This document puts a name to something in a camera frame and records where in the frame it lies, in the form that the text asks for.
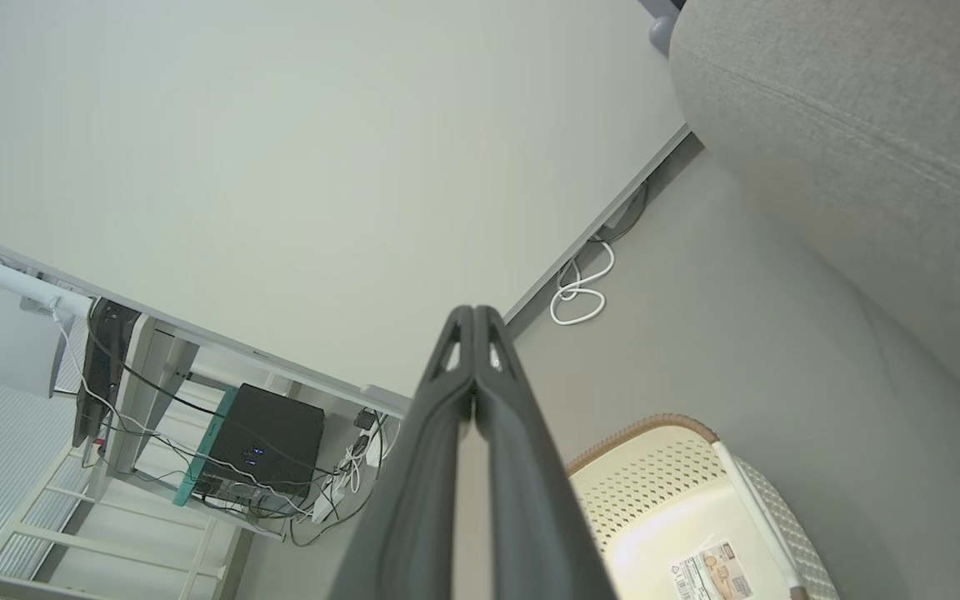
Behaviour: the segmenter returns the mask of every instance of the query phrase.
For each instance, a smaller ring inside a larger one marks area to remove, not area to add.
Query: coiled white cable
[[[606,265],[606,268],[598,271],[598,273],[593,274],[593,276],[581,278],[582,274],[580,273],[580,267],[576,264],[576,256],[572,258],[572,261],[565,263],[565,266],[561,268],[560,271],[557,271],[557,292],[553,297],[550,297],[550,318],[553,319],[554,323],[557,324],[576,324],[583,323],[586,320],[591,320],[598,317],[598,313],[603,311],[603,308],[606,307],[606,296],[602,292],[599,292],[597,289],[591,289],[583,287],[584,284],[597,281],[599,278],[606,277],[606,273],[610,273],[613,270],[613,262],[616,261],[616,256],[613,255],[613,248],[610,247],[610,244],[603,242],[603,240],[597,240],[602,244],[602,247],[606,249],[606,252],[610,255],[610,263]],[[572,269],[576,273],[576,281],[571,281],[568,284],[563,284],[563,279],[565,274],[568,274],[568,271]],[[582,317],[577,317],[575,319],[562,320],[558,318],[558,304],[561,303],[570,303],[575,299],[576,296],[580,293],[589,293],[591,296],[598,296],[598,307],[595,307],[595,310],[588,312]]]

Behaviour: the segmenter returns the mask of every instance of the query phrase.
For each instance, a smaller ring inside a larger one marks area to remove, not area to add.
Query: black cable
[[[255,517],[256,519],[283,519],[286,517],[294,517],[294,515],[286,515],[286,513],[274,512],[274,510],[264,510],[260,506],[247,506],[247,515]]]
[[[192,498],[194,498],[194,500],[198,500],[198,501],[201,502],[202,504],[205,504],[205,505],[207,506],[207,508],[212,508],[212,509],[214,509],[214,510],[220,510],[220,512],[222,512],[222,513],[236,513],[237,515],[243,516],[243,520],[247,521],[247,523],[251,523],[250,519],[247,519],[248,513],[247,513],[247,512],[244,512],[243,510],[237,509],[237,508],[235,508],[235,507],[233,507],[233,506],[218,506],[218,505],[216,505],[216,504],[210,504],[210,502],[206,502],[205,500],[201,500],[201,498],[197,498],[197,497],[192,497]],[[265,528],[265,527],[260,527],[260,525],[258,525],[258,524],[256,524],[256,523],[251,523],[251,524],[254,525],[255,528],[260,529],[260,531],[267,532],[267,533],[270,533],[270,534],[277,534],[278,536],[282,536],[282,535],[283,535],[283,531],[274,532],[274,531],[272,531],[272,529]]]
[[[107,425],[107,427],[109,427],[110,429],[115,430],[115,432],[129,433],[129,434],[132,434],[133,436],[146,436],[146,437],[150,437],[150,438],[156,439],[156,440],[158,440],[159,442],[167,445],[168,448],[172,449],[172,451],[176,453],[176,456],[179,456],[181,459],[183,459],[183,461],[184,461],[185,463],[187,463],[187,466],[188,466],[188,467],[191,466],[191,460],[194,459],[196,456],[198,456],[195,452],[189,452],[189,451],[186,451],[186,449],[182,449],[182,448],[180,448],[180,447],[177,447],[177,445],[175,445],[171,440],[168,440],[166,437],[161,436],[161,434],[130,432],[130,430],[121,429],[121,428],[114,427],[114,426],[111,426],[111,425]],[[273,482],[257,482],[257,483],[255,483],[255,485],[258,485],[258,484],[260,483],[260,485],[263,485],[263,486],[273,487],[273,484],[274,484],[274,483],[296,483],[297,486],[305,487],[305,488],[307,489],[307,492],[308,492],[309,486],[312,486],[314,483],[319,482],[320,479],[331,478],[331,477],[332,477],[332,475],[319,475],[319,476],[317,476],[316,479],[313,479],[313,480],[310,481],[310,482],[289,482],[289,481],[287,481],[287,479],[278,479],[277,481],[273,481]],[[243,485],[251,485],[250,482],[240,482],[240,483],[243,483]],[[259,489],[262,489],[264,493],[267,493],[267,492],[268,492],[268,490],[264,490],[264,487],[260,487]],[[301,495],[301,494],[300,494],[300,493],[293,493],[293,494],[290,494],[290,495],[291,495],[291,497],[293,497],[293,498],[300,498],[300,495]],[[327,495],[326,493],[324,493],[324,490],[321,490],[321,495],[324,496],[325,500],[328,500],[329,502],[332,501],[332,499],[331,499],[330,497],[328,497],[328,495]],[[283,504],[286,504],[286,505],[288,505],[288,506],[291,506],[291,503],[290,503],[289,501],[287,501],[287,500],[283,501]],[[315,498],[315,501],[310,502],[310,505],[307,506],[307,507],[305,507],[303,510],[308,510],[308,509],[310,509],[310,508],[313,508],[313,505],[315,505],[315,504],[316,504],[316,498]],[[294,512],[294,513],[290,513],[290,515],[286,515],[285,517],[294,517],[294,516],[296,516],[296,515],[298,515],[298,510],[296,510],[296,512]],[[271,518],[271,519],[272,519],[272,518],[279,519],[279,518],[285,518],[285,517],[270,517],[270,518]]]
[[[335,512],[335,504],[334,504],[334,502],[332,502],[332,499],[331,499],[330,497],[328,497],[328,494],[324,491],[323,482],[321,482],[321,479],[332,478],[333,476],[334,476],[334,475],[320,475],[319,477],[313,479],[313,481],[308,482],[308,483],[305,483],[305,485],[306,485],[306,486],[309,486],[309,487],[312,487],[312,486],[315,486],[315,485],[320,485],[320,486],[321,486],[321,487],[319,488],[319,490],[320,490],[320,495],[322,495],[322,496],[324,497],[324,500],[328,500],[328,504],[331,504],[331,505],[332,505],[332,510],[334,510],[334,512]],[[255,515],[255,516],[256,516],[256,517],[260,517],[260,518],[262,518],[262,519],[291,519],[291,518],[293,518],[293,517],[297,517],[298,515],[301,515],[301,513],[305,513],[305,512],[307,512],[308,510],[312,510],[312,509],[313,509],[313,506],[316,506],[316,505],[317,505],[317,500],[318,500],[317,498],[314,498],[313,501],[310,502],[308,505],[304,506],[304,508],[302,508],[302,510],[293,509],[293,512],[279,512],[277,509],[272,509],[272,510],[269,510],[269,513],[271,513],[273,516],[270,516],[270,517],[264,517],[264,516],[260,516],[260,515]],[[249,508],[250,508],[250,509],[258,508],[259,510],[264,510],[263,508],[261,508],[261,507],[256,507],[256,506],[251,506],[251,507],[249,507]]]
[[[191,467],[191,459],[194,458],[195,456],[197,456],[197,455],[195,455],[195,453],[193,453],[193,452],[188,452],[188,451],[184,451],[184,449],[181,449],[181,448],[179,448],[179,447],[176,447],[176,444],[174,444],[174,443],[171,442],[170,440],[167,440],[167,438],[164,437],[161,433],[157,433],[157,432],[154,432],[154,433],[151,433],[151,432],[133,432],[133,430],[128,429],[128,427],[125,425],[125,422],[121,419],[121,413],[118,412],[117,408],[114,407],[114,406],[112,406],[112,405],[107,405],[107,406],[110,407],[110,410],[111,410],[112,413],[114,414],[114,417],[117,417],[117,420],[118,420],[118,421],[121,421],[121,425],[122,425],[122,426],[121,426],[121,427],[114,427],[113,425],[110,425],[110,424],[108,424],[108,423],[106,422],[106,424],[103,424],[104,427],[106,427],[107,429],[113,429],[114,432],[121,432],[121,433],[129,434],[129,436],[140,436],[140,437],[148,437],[148,438],[156,439],[156,440],[160,441],[161,443],[167,445],[167,447],[169,447],[170,449],[172,449],[172,451],[175,452],[176,455],[179,456],[179,457],[187,464],[188,467]],[[106,458],[104,458],[104,457],[102,457],[102,456],[99,457],[99,460],[102,460],[104,463],[106,462]],[[83,464],[81,464],[81,468],[91,468],[91,467],[94,467],[94,464],[88,464],[88,466],[83,466]],[[170,476],[170,475],[172,475],[172,474],[174,474],[174,473],[180,473],[180,474],[182,474],[183,476],[186,476],[186,477],[187,477],[187,475],[188,475],[188,472],[187,472],[187,471],[176,470],[176,471],[171,471],[171,472],[165,473],[164,475],[157,476],[157,477],[154,477],[154,478],[147,478],[147,477],[143,477],[143,476],[141,476],[140,474],[138,474],[138,471],[136,471],[136,468],[134,468],[134,467],[132,468],[132,471],[131,471],[131,472],[121,471],[121,470],[119,470],[119,468],[113,468],[113,467],[110,467],[110,468],[111,468],[114,472],[121,473],[122,475],[131,475],[131,476],[134,476],[135,478],[143,479],[144,482],[156,482],[156,481],[159,481],[159,479],[167,478],[168,476]],[[321,478],[330,478],[331,476],[332,476],[332,475],[321,475],[321,476],[318,477],[317,479],[313,479],[312,482],[287,482],[287,481],[279,481],[279,482],[280,482],[280,483],[298,483],[298,485],[306,486],[307,489],[308,489],[308,486],[312,486],[313,483],[315,483],[318,479],[321,479]],[[267,485],[267,486],[270,486],[270,487],[271,487],[271,483],[270,483],[270,482],[260,482],[260,483],[262,483],[262,485]],[[227,510],[225,507],[214,506],[214,505],[209,504],[209,502],[205,502],[205,501],[203,501],[203,500],[198,500],[198,501],[199,501],[199,502],[202,502],[202,504],[206,504],[206,505],[209,506],[210,508],[216,508],[216,509],[220,509],[220,510]],[[308,509],[310,509],[310,508],[313,508],[313,504],[315,504],[315,502],[310,502],[310,505],[307,506],[306,508],[304,508],[303,510],[308,510]],[[247,515],[245,512],[243,512],[243,510],[237,510],[237,509],[230,509],[230,510],[232,510],[232,511],[235,512],[235,513],[240,513],[240,515],[244,515],[244,516]],[[298,515],[297,512],[296,512],[296,513],[291,513],[291,515],[270,517],[270,519],[286,519],[286,518],[294,517],[294,516],[296,516],[296,515]],[[283,535],[283,531],[281,531],[281,532],[272,532],[271,529],[264,529],[264,528],[262,528],[262,530],[263,530],[263,531],[270,532],[270,533],[277,533],[277,535]]]
[[[384,418],[382,419],[382,421],[378,421],[378,426],[377,426],[377,431],[381,434],[381,436],[380,436],[380,447],[381,447],[381,448],[380,448],[380,449],[381,449],[381,452],[380,452],[380,453],[381,453],[381,456],[383,456],[383,454],[384,454],[384,452],[383,452],[383,449],[384,449],[384,448],[383,448],[383,447],[384,447],[384,436],[383,436],[383,433],[384,433],[384,422],[386,422],[387,420],[388,420],[388,415],[384,415]],[[380,463],[377,464],[377,477],[380,476]],[[322,475],[321,478],[328,478],[328,476],[330,476],[330,475]],[[318,482],[317,479],[313,479],[313,482],[310,483],[310,485],[313,485],[314,483],[317,483],[317,482]],[[313,502],[310,502],[308,506],[305,506],[305,508],[302,509],[301,512],[299,512],[299,511],[297,510],[296,512],[290,512],[290,513],[278,513],[277,515],[275,515],[275,516],[273,516],[273,517],[262,517],[262,519],[291,519],[291,518],[293,518],[293,517],[296,517],[296,516],[300,515],[300,513],[305,513],[306,510],[313,509],[313,506],[315,506],[316,504],[317,504],[317,499],[314,498],[314,499],[313,499]],[[353,517],[353,516],[354,516],[354,513],[351,513],[351,515],[347,515],[347,519],[350,519],[350,517]]]
[[[99,457],[98,457],[98,460],[100,460],[100,461],[102,461],[103,463],[105,463],[105,462],[106,462],[106,457],[99,456]],[[96,462],[93,462],[92,464],[81,464],[80,468],[91,468],[91,467],[95,467],[96,464],[98,464],[97,461],[96,461]],[[131,471],[122,471],[121,468],[110,467],[110,464],[109,464],[109,463],[107,463],[107,466],[106,466],[106,467],[109,468],[109,470],[114,471],[115,473],[121,473],[122,475],[129,475],[129,476],[131,476],[131,478],[140,478],[140,479],[143,479],[144,482],[159,482],[159,481],[161,481],[161,479],[168,478],[168,476],[170,476],[170,475],[175,475],[176,473],[180,473],[180,474],[182,474],[182,475],[187,475],[186,472],[180,471],[179,468],[177,468],[176,471],[170,471],[170,472],[168,472],[168,473],[165,473],[164,475],[157,475],[157,477],[144,477],[144,476],[140,475],[140,472],[137,471],[135,467],[133,467]]]
[[[332,487],[335,487],[336,485],[335,481],[332,481],[331,485]],[[328,504],[332,505],[332,515],[336,516],[336,521],[338,521],[339,519],[342,519],[342,517],[339,516],[339,508],[336,506],[336,501],[333,500],[331,497],[328,496],[327,493],[324,492],[324,486],[321,486],[321,495],[324,496],[325,500],[328,500]]]
[[[354,512],[351,512],[350,515],[347,515],[346,519],[340,519],[335,523],[328,525],[328,527],[321,529],[320,532],[317,532],[316,536],[313,536],[312,538],[310,538],[309,542],[306,542],[306,543],[298,543],[298,540],[294,539],[294,521],[293,520],[288,521],[287,528],[288,528],[288,532],[291,534],[291,543],[293,543],[294,546],[297,546],[299,548],[305,548],[309,546],[309,544],[315,543],[319,537],[324,535],[324,532],[328,531],[328,529],[332,529],[332,528],[335,528],[336,525],[346,523],[346,521],[349,521],[351,517],[358,515],[358,513],[360,513],[362,509],[365,508],[366,504],[369,504],[369,498],[373,497],[373,490],[377,489],[377,481],[378,479],[380,479],[380,467],[383,466],[384,464],[384,421],[387,421],[387,420],[388,418],[385,417],[383,421],[379,422],[380,425],[377,426],[377,434],[378,436],[380,436],[380,460],[377,461],[377,476],[373,478],[372,487],[369,488],[369,494],[366,495],[365,500],[362,500],[362,504],[358,505],[358,508],[355,508]]]
[[[92,311],[89,312],[87,315],[87,336],[92,339],[92,342],[95,342],[95,346],[97,346],[99,350],[102,350],[102,353],[106,354],[107,357],[110,357],[110,360],[117,360],[117,358],[113,356],[113,353],[111,353],[111,351],[107,349],[107,347],[104,346],[102,342],[99,342],[98,337],[96,337],[95,329],[92,324],[93,318],[94,318],[94,304],[92,304]],[[121,360],[119,362],[121,362],[121,366],[125,368],[125,371],[132,373],[132,375],[136,377],[136,379],[142,381],[142,383],[146,383],[147,385],[149,385],[150,388],[155,388],[155,390],[161,392],[162,394],[167,395],[169,398],[176,400],[176,402],[182,403],[182,405],[184,406],[198,410],[200,413],[206,413],[206,414],[211,414],[214,417],[220,417],[221,419],[223,419],[225,423],[230,423],[233,426],[239,427],[244,432],[252,434],[252,436],[257,438],[259,442],[262,442],[262,444],[266,445],[266,447],[271,449],[271,451],[274,451],[275,453],[278,453],[278,455],[283,456],[283,458],[290,460],[291,463],[301,464],[301,466],[304,466],[305,468],[312,468],[313,471],[318,471],[328,475],[339,474],[339,471],[325,471],[324,468],[317,467],[316,464],[309,464],[308,462],[294,458],[294,456],[290,456],[289,453],[282,451],[282,449],[278,449],[277,447],[274,447],[274,445],[270,444],[268,440],[264,439],[264,437],[262,436],[259,436],[259,434],[255,432],[255,430],[252,430],[250,427],[243,425],[242,422],[235,422],[233,421],[233,419],[226,417],[226,415],[218,413],[216,410],[209,410],[208,407],[201,407],[201,406],[198,406],[196,403],[191,403],[191,402],[188,402],[188,400],[179,398],[176,395],[171,394],[170,392],[165,390],[165,388],[160,387],[160,385],[157,385],[155,382],[150,381],[149,379],[140,375],[140,373],[136,372],[136,369],[133,369],[132,367],[125,364],[125,361]]]
[[[624,236],[624,234],[628,233],[629,229],[635,228],[636,223],[639,222],[639,218],[642,217],[645,210],[647,210],[647,196],[650,193],[650,187],[651,187],[650,178],[644,179],[643,184],[639,187],[639,191],[636,192],[636,200],[632,202],[632,204],[637,203],[640,205],[639,210],[637,210],[636,215],[632,217],[632,221],[630,221],[625,228],[622,228],[621,231],[614,232],[613,235],[610,235],[610,237],[603,237],[602,235],[599,235],[601,234],[602,229],[605,229],[605,228],[613,229],[613,227],[602,227],[601,229],[599,229],[597,234],[595,234],[594,242],[605,242],[605,243],[616,242],[618,239],[621,239]]]

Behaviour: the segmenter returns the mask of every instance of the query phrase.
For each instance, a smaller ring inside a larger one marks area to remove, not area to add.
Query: gray fabric sofa
[[[960,377],[960,2],[688,0],[670,60],[706,148]]]

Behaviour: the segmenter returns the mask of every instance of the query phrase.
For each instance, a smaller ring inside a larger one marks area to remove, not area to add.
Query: white perforated basket
[[[776,488],[692,418],[636,422],[568,471],[621,600],[838,600]]]

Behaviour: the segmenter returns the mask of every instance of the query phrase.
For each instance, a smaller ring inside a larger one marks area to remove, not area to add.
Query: white cable
[[[354,447],[347,447],[347,456],[339,461],[336,471],[342,471],[348,464],[350,464],[350,470],[343,471],[343,475],[338,475],[332,481],[332,494],[343,489],[347,481],[350,482],[351,493],[358,493],[358,490],[362,489],[362,460],[364,458],[365,453],[362,453],[362,456],[354,456]]]
[[[303,510],[303,512],[299,512],[297,515],[293,515],[293,516],[291,517],[291,520],[293,520],[294,522],[296,522],[296,523],[298,523],[298,524],[300,524],[300,525],[303,524],[303,522],[305,522],[305,521],[308,520],[308,519],[313,519],[313,510],[312,510],[312,509]]]
[[[606,273],[610,273],[613,270],[613,262],[616,259],[616,256],[613,255],[613,248],[610,247],[610,244],[598,240],[602,244],[602,247],[606,249],[606,252],[610,255],[610,263],[606,265],[606,268],[598,271],[598,273],[593,274],[593,276],[580,278],[580,267],[576,264],[576,256],[572,256],[572,261],[565,263],[565,266],[561,268],[560,271],[557,271],[557,292],[550,299],[550,318],[553,319],[554,323],[557,324],[576,324],[583,323],[586,320],[591,320],[598,317],[598,313],[603,311],[603,308],[606,307],[606,296],[603,296],[602,292],[598,290],[590,289],[583,287],[584,284],[597,281],[599,278],[605,277]],[[571,281],[568,284],[562,284],[561,280],[565,278],[565,274],[568,273],[568,270],[572,269],[576,273],[576,281]],[[590,293],[591,296],[598,296],[598,307],[595,307],[595,310],[588,312],[582,317],[577,317],[575,319],[561,320],[558,318],[558,304],[560,303],[570,303],[579,293]]]
[[[80,368],[80,363],[77,361],[76,354],[73,354],[73,346],[69,345],[69,334],[68,332],[65,331],[65,327],[62,324],[63,322],[62,322],[61,316],[60,314],[58,314],[57,298],[51,300],[50,312],[53,315],[54,323],[57,324],[57,329],[62,332],[62,337],[65,338],[65,353],[67,353],[69,358],[72,359],[72,364],[76,366],[77,373],[80,373],[80,381],[81,383],[83,383],[83,388],[85,391],[87,391],[87,394],[90,394],[92,398],[96,398],[100,403],[103,403],[103,405],[106,405],[110,409],[110,413],[115,413],[120,418],[126,418],[128,419],[128,421],[131,421],[133,422],[133,424],[136,424],[138,428],[142,429],[142,433],[152,433],[152,434],[155,434],[155,436],[160,436],[160,437],[163,437],[164,439],[167,439],[168,441],[172,442],[172,444],[178,445],[179,447],[188,448],[187,444],[181,444],[179,441],[176,441],[171,437],[167,436],[167,434],[158,432],[157,429],[149,429],[148,427],[143,425],[141,422],[136,421],[136,419],[132,417],[129,417],[127,414],[121,414],[120,412],[118,412],[117,409],[115,409],[113,405],[111,405],[110,402],[107,402],[106,398],[103,398],[103,396],[99,396],[95,392],[92,392],[91,387],[88,386],[88,380],[83,376],[83,369]],[[295,502],[291,502],[290,497],[286,497],[286,495],[279,493],[277,490],[274,490],[273,487],[263,485],[263,483],[258,482],[257,479],[254,478],[254,475],[251,475],[250,473],[247,473],[244,471],[240,471],[239,468],[236,468],[235,464],[231,464],[230,462],[224,462],[222,460],[217,460],[216,458],[210,457],[208,453],[191,452],[190,449],[188,452],[193,453],[193,455],[195,456],[205,458],[206,460],[209,460],[210,463],[216,463],[216,464],[220,464],[220,466],[222,467],[231,468],[233,471],[235,471],[236,473],[239,473],[240,475],[243,475],[245,478],[250,478],[251,481],[254,482],[254,485],[256,487],[260,487],[262,489],[271,491],[271,493],[273,493],[275,497],[283,498],[283,500],[287,501],[287,503],[291,505],[291,508],[296,509],[300,513],[303,512],[303,510],[300,507],[298,507],[298,505]]]

